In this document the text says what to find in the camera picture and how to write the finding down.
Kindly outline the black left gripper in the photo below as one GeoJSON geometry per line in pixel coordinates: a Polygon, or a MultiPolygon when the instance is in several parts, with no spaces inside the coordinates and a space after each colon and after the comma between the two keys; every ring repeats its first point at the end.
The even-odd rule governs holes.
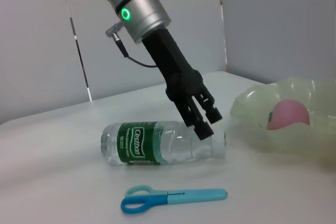
{"type": "Polygon", "coordinates": [[[164,77],[168,98],[171,101],[182,98],[181,116],[186,126],[194,126],[200,140],[212,136],[213,130],[191,97],[197,99],[211,124],[220,121],[222,115],[214,97],[204,87],[201,74],[187,62],[170,32],[166,28],[156,29],[142,39],[142,43],[164,77]]]}

